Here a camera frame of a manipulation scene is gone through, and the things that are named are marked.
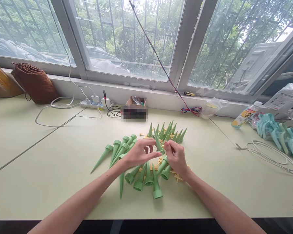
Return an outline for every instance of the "power strip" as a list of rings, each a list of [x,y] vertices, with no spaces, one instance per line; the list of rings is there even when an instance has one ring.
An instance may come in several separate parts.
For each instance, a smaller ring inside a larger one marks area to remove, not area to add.
[[[80,105],[81,107],[89,107],[89,108],[95,108],[95,109],[97,109],[97,108],[99,107],[99,108],[102,108],[102,109],[107,110],[107,107],[106,107],[105,105],[103,105],[102,103],[101,103],[101,104],[95,104],[95,103],[93,102],[93,100],[89,100],[89,101],[90,101],[90,104],[87,104],[87,101],[86,101],[86,100],[83,100],[83,101],[81,101],[81,102],[79,103],[79,105]]]

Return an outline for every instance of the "left hand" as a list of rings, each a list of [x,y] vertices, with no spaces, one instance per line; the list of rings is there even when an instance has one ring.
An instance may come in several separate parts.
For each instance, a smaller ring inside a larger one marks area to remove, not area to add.
[[[126,166],[129,168],[144,164],[152,158],[160,157],[160,152],[153,152],[153,145],[156,145],[156,141],[151,137],[139,139],[122,160],[126,162]]]

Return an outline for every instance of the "white charging cable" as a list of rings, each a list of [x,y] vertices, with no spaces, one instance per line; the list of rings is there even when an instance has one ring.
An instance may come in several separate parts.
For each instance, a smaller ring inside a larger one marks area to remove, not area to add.
[[[89,99],[88,99],[87,95],[85,95],[85,93],[84,93],[84,91],[82,90],[81,87],[86,87],[86,88],[89,88],[89,89],[91,89],[91,88],[88,87],[88,86],[84,86],[84,85],[77,85],[75,82],[72,81],[72,79],[71,79],[71,71],[72,71],[71,61],[70,61],[70,59],[69,59],[68,52],[67,52],[67,50],[66,50],[65,44],[64,44],[64,42],[63,42],[63,39],[62,39],[62,37],[61,37],[61,34],[60,34],[60,30],[59,30],[59,28],[58,28],[58,25],[56,24],[56,21],[55,21],[55,18],[54,18],[54,15],[53,15],[53,12],[52,12],[52,9],[51,9],[51,4],[50,4],[49,0],[48,0],[48,5],[49,5],[49,8],[50,8],[51,15],[52,15],[53,21],[54,21],[54,23],[55,23],[56,29],[57,29],[57,31],[58,31],[58,33],[59,33],[59,37],[60,37],[60,39],[61,39],[61,42],[62,42],[63,48],[64,48],[64,50],[65,50],[65,52],[66,52],[66,54],[67,54],[67,58],[68,58],[68,62],[69,62],[69,74],[68,74],[68,78],[69,78],[69,80],[70,80],[74,85],[76,85],[77,87],[80,88],[80,90],[82,91],[82,93],[83,93],[84,96],[86,97],[86,101],[88,102]],[[46,127],[63,127],[63,126],[65,126],[68,122],[70,122],[70,121],[71,121],[73,118],[75,118],[75,117],[84,117],[84,118],[100,118],[100,117],[102,117],[102,113],[101,113],[100,109],[98,108],[98,111],[99,111],[99,113],[100,113],[100,116],[96,116],[96,117],[88,117],[88,116],[79,116],[79,115],[76,115],[76,116],[70,118],[68,121],[66,121],[65,123],[63,123],[63,124],[60,125],[60,126],[51,126],[51,125],[45,125],[45,124],[38,123],[38,118],[39,118],[41,112],[42,112],[45,108],[47,108],[47,107],[52,107],[52,108],[56,108],[56,109],[70,109],[70,108],[73,108],[73,107],[78,106],[79,103],[77,103],[77,104],[71,106],[71,104],[72,104],[73,101],[74,101],[74,97],[75,97],[75,93],[73,93],[73,97],[58,97],[58,98],[54,99],[54,100],[51,102],[51,104],[50,104],[49,106],[45,106],[44,108],[42,108],[42,109],[40,110],[40,112],[38,113],[38,115],[37,115],[37,117],[36,117],[36,119],[35,119],[36,124],[41,125],[41,126],[46,126]],[[69,104],[53,105],[53,103],[54,103],[56,100],[58,100],[58,99],[63,99],[63,98],[65,98],[65,99],[71,99],[72,101],[71,101]]]
[[[252,145],[254,147],[254,149],[248,148],[248,145]],[[287,156],[285,153],[275,149],[274,147],[271,147],[270,145],[267,145],[264,142],[261,141],[257,141],[257,140],[253,140],[252,142],[249,142],[246,144],[245,148],[241,148],[238,144],[236,144],[237,148],[240,150],[247,150],[249,152],[251,152],[252,154],[258,156],[259,158],[261,158],[262,160],[265,160],[266,162],[269,162],[270,164],[273,164],[289,173],[291,173],[293,175],[293,169],[287,168],[284,165],[288,165],[288,163],[292,164],[293,166],[293,160]],[[271,158],[269,155],[265,154],[263,151],[261,151],[258,146],[264,147],[270,151],[273,151],[277,154],[279,154],[282,158],[284,158],[284,162],[278,162],[276,160],[274,160],[273,158]]]

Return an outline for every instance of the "window sill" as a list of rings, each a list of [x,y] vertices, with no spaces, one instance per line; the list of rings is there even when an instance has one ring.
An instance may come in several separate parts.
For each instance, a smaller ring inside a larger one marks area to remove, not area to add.
[[[11,69],[2,69],[6,73],[11,73]],[[83,100],[85,96],[82,94],[80,89],[73,85],[68,77],[58,76],[58,75],[48,75],[49,79],[54,84],[55,88],[58,90],[61,96],[71,97],[75,92],[75,99]],[[147,98],[147,106],[149,108],[163,109],[169,111],[180,111],[181,108],[186,108],[185,104],[181,100],[178,94],[151,90],[147,88],[133,87],[128,85],[110,84],[98,81],[82,80],[71,78],[73,82],[77,85],[89,86],[93,91],[99,96],[100,99],[103,98],[103,90],[106,92],[106,96],[118,104],[125,104],[130,96],[137,96],[142,98]],[[90,97],[92,95],[91,90],[83,88],[84,93]],[[201,106],[203,107],[207,101],[211,98],[206,97],[191,97],[184,96],[182,98],[187,103],[189,108]],[[217,112],[217,115],[237,117],[249,103],[234,102],[230,101],[230,105]],[[277,112],[266,107],[262,107],[261,111],[264,113],[272,113],[275,115]]]

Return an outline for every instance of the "brown pouch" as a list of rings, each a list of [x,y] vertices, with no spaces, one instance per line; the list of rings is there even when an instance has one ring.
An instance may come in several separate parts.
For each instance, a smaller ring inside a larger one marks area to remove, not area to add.
[[[0,98],[11,98],[22,93],[14,80],[0,68]]]
[[[34,103],[50,104],[60,96],[43,70],[28,63],[14,64],[15,68],[11,74]]]

